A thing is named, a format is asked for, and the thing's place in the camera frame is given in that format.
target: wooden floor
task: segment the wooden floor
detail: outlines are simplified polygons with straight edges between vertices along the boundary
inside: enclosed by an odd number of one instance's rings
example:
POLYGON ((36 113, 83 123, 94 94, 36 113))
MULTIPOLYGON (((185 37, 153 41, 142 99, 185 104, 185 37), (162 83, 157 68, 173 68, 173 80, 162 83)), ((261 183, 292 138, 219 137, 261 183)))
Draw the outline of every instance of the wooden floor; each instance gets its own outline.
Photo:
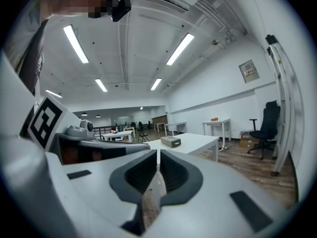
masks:
MULTIPOLYGON (((152 140, 160 139, 165 136, 165 132, 160 130, 154 132, 153 129, 145 130, 148 134, 147 138, 152 140)), ((133 142, 137 143, 138 135, 133 138, 133 142)), ((225 151, 219 152, 219 162, 226 164, 233 169, 237 170, 245 177, 253 181, 259 187, 263 188, 268 194, 276 198, 287 209, 295 204, 296 191, 295 191, 295 174, 292 169, 292 164, 288 158, 282 168, 278 177, 271 177, 270 173, 273 169, 275 161, 272 158, 272 151, 264 150, 264 160, 260 160, 261 150, 255 150, 251 154, 247 154, 248 149, 239 146, 239 141, 226 141, 225 151)), ((209 150, 196 154, 197 157, 212 160, 212 154, 209 150)), ((162 192, 164 193, 164 181, 159 175, 159 183, 162 184, 162 192)), ((153 193, 147 190, 143 195, 143 219, 146 228, 158 216, 159 210, 155 205, 153 193)))

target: ceiling air conditioning vent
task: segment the ceiling air conditioning vent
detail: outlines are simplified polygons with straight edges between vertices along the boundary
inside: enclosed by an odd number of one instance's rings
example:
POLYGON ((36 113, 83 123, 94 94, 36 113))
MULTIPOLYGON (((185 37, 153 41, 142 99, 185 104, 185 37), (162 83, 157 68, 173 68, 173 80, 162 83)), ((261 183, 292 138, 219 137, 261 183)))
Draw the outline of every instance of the ceiling air conditioning vent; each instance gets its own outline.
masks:
POLYGON ((190 5, 182 0, 143 0, 143 1, 149 1, 153 2, 162 6, 165 6, 167 8, 176 10, 180 13, 187 12, 190 5))

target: fluorescent light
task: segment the fluorescent light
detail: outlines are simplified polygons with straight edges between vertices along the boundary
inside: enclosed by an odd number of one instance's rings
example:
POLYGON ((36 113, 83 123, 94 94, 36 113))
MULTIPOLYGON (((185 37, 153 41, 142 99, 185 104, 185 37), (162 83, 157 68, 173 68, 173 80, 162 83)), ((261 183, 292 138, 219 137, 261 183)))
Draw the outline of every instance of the fluorescent light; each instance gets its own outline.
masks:
POLYGON ((161 80, 162 80, 161 78, 158 78, 158 79, 155 81, 154 85, 153 85, 152 88, 151 88, 152 91, 155 90, 155 88, 158 86, 158 84, 160 83, 161 80))
POLYGON ((53 95, 55 95, 55 96, 57 96, 57 97, 60 97, 60 98, 63 98, 61 95, 59 95, 59 94, 57 94, 57 93, 53 93, 52 91, 50 91, 50 90, 46 90, 48 93, 50 93, 50 94, 53 94, 53 95))
POLYGON ((107 89, 105 88, 105 86, 103 85, 103 83, 101 82, 100 78, 96 78, 95 81, 97 82, 97 84, 100 86, 100 88, 106 92, 107 89))
POLYGON ((80 60, 83 63, 88 63, 88 59, 87 59, 83 49, 81 48, 81 46, 80 46, 80 44, 79 44, 79 42, 77 40, 77 37, 76 37, 76 35, 74 33, 74 29, 73 29, 72 25, 64 27, 64 31, 65 31, 65 34, 68 37, 69 42, 73 46, 73 48, 74 48, 75 52, 77 53, 77 55, 79 56, 80 60))
POLYGON ((194 36, 192 36, 191 34, 186 34, 185 38, 182 40, 182 42, 179 44, 177 49, 168 60, 167 65, 172 65, 175 62, 175 60, 179 57, 179 55, 183 52, 187 45, 193 40, 193 38, 194 36))

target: ladder foot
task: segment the ladder foot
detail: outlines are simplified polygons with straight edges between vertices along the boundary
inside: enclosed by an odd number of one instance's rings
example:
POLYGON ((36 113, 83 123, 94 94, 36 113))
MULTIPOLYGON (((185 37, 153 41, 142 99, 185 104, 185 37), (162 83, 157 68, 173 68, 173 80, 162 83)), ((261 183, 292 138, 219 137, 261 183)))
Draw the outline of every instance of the ladder foot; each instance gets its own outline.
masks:
POLYGON ((271 176, 272 176, 272 177, 277 177, 277 176, 279 176, 279 172, 274 172, 274 171, 272 171, 272 172, 271 172, 271 176))

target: chair seat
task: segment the chair seat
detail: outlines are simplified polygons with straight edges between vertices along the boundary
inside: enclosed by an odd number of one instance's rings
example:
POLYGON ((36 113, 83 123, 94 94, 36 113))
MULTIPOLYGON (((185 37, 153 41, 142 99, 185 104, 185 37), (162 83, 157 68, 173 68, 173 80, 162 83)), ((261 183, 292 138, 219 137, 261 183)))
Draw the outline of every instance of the chair seat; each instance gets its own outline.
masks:
POLYGON ((260 130, 250 131, 250 136, 258 138, 258 139, 268 139, 267 134, 260 130))

